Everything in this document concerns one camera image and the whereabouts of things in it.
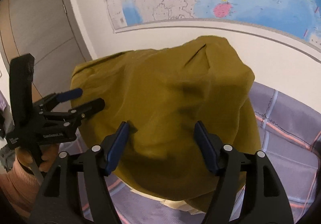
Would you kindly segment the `pink sleeved forearm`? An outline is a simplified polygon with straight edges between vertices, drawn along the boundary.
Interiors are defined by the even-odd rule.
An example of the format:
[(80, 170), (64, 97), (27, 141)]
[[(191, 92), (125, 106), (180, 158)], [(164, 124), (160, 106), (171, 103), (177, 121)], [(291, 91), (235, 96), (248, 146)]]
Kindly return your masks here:
[(1, 195), (24, 220), (30, 217), (39, 189), (35, 176), (25, 171), (18, 159), (9, 172), (1, 174)]

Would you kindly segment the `person's left hand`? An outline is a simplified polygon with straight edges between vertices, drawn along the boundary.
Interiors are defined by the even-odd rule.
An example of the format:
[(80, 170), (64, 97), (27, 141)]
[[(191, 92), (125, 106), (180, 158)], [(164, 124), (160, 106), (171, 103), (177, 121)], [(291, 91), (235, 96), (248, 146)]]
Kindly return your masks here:
[(15, 155), (18, 162), (26, 169), (31, 170), (31, 165), (34, 159), (39, 159), (39, 171), (48, 172), (52, 167), (59, 153), (59, 144), (44, 145), (36, 153), (31, 153), (29, 150), (18, 147), (15, 149)]

